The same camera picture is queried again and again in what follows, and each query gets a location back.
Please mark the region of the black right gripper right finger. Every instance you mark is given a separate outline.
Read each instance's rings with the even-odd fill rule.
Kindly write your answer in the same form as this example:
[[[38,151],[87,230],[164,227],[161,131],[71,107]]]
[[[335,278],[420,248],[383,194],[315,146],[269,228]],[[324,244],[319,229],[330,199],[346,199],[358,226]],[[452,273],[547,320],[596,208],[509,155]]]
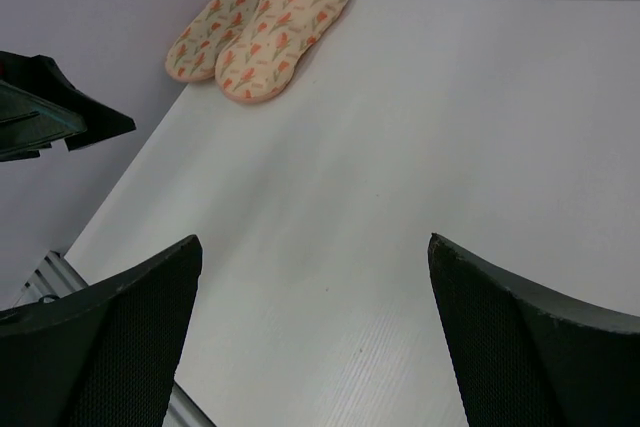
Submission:
[[[431,286],[471,426],[636,426],[639,319],[432,235]]]

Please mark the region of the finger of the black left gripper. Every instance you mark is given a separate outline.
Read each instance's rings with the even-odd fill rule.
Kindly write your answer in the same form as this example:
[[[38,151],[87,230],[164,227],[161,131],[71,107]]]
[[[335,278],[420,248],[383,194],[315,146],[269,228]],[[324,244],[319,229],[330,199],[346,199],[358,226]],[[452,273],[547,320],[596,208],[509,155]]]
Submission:
[[[1,53],[1,160],[38,158],[62,140],[70,151],[136,130],[134,120],[84,94],[54,59]]]

